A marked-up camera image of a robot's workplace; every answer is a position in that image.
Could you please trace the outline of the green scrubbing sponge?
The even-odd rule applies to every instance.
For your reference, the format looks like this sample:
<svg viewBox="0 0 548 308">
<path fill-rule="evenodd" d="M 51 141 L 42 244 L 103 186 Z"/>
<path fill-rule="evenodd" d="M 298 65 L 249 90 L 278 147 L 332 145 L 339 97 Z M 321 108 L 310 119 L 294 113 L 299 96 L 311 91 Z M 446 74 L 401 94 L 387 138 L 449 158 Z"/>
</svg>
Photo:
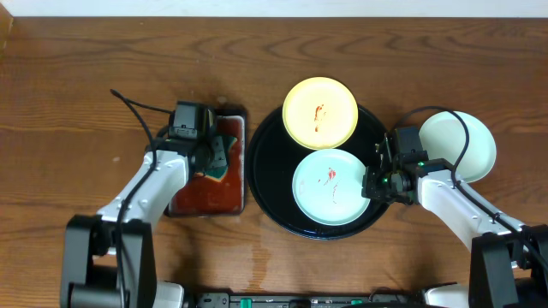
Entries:
<svg viewBox="0 0 548 308">
<path fill-rule="evenodd" d="M 213 159 L 205 169 L 205 176 L 214 181 L 220 182 L 227 175 L 230 158 L 229 152 L 236 144 L 237 138 L 229 135 L 216 135 L 211 140 L 211 148 L 213 149 Z"/>
</svg>

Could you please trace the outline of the light blue plate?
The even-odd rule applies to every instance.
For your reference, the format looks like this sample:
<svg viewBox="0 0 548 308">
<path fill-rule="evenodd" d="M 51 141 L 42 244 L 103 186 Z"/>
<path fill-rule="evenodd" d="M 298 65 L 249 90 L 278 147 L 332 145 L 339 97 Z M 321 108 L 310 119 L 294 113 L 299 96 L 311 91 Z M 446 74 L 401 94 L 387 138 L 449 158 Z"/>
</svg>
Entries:
<svg viewBox="0 0 548 308">
<path fill-rule="evenodd" d="M 468 129 L 469 143 L 456 173 L 466 182 L 487 176 L 497 158 L 496 142 L 487 126 L 476 117 L 457 111 Z M 465 144 L 462 124 L 451 113 L 432 115 L 420 128 L 420 141 L 430 159 L 444 158 L 454 164 Z"/>
<path fill-rule="evenodd" d="M 371 203 L 361 194 L 365 173 L 364 163 L 347 151 L 315 151 L 294 172 L 295 202 L 314 222 L 327 226 L 349 224 L 364 214 Z"/>
</svg>

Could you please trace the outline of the light blue plate front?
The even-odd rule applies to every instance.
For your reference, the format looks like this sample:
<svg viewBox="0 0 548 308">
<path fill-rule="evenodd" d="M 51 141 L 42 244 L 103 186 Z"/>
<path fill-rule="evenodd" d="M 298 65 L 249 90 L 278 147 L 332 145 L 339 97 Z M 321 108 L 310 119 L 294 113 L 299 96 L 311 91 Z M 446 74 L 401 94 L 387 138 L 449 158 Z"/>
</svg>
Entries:
<svg viewBox="0 0 548 308">
<path fill-rule="evenodd" d="M 466 182 L 487 176 L 497 158 L 496 142 L 487 126 L 476 117 L 457 111 L 468 129 L 469 143 L 456 173 Z M 462 124 L 451 113 L 432 115 L 420 128 L 420 141 L 430 159 L 444 158 L 454 164 L 465 144 Z"/>
</svg>

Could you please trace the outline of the yellow plate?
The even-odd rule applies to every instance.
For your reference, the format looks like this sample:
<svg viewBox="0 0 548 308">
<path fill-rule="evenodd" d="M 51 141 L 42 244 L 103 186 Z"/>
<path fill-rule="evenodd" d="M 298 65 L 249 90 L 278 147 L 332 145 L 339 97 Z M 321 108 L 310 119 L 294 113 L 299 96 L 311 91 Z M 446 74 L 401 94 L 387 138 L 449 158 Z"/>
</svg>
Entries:
<svg viewBox="0 0 548 308">
<path fill-rule="evenodd" d="M 299 145 L 311 150 L 336 148 L 358 123 L 358 104 L 341 82 L 312 77 L 296 84 L 282 106 L 283 125 Z"/>
</svg>

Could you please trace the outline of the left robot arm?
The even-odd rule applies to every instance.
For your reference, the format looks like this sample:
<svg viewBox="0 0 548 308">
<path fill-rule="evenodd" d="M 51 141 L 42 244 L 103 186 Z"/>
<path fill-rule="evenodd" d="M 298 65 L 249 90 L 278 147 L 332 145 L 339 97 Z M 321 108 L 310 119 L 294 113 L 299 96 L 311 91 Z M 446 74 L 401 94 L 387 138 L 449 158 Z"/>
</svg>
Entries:
<svg viewBox="0 0 548 308">
<path fill-rule="evenodd" d="M 157 278 L 152 233 L 195 173 L 225 169 L 236 139 L 153 139 L 139 170 L 92 216 L 64 235 L 62 307 L 182 307 L 184 288 Z"/>
</svg>

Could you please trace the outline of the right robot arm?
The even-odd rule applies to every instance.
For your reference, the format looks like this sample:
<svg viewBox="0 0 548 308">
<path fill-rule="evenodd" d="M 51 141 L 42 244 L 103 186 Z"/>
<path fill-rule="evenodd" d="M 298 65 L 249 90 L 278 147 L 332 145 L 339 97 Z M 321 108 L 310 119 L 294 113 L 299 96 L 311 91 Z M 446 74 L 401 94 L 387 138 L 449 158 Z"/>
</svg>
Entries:
<svg viewBox="0 0 548 308">
<path fill-rule="evenodd" d="M 425 151 L 376 150 L 379 164 L 366 168 L 364 197 L 418 204 L 439 218 L 471 253 L 469 283 L 430 287 L 424 307 L 545 307 L 547 227 L 507 216 L 459 179 L 444 159 Z"/>
</svg>

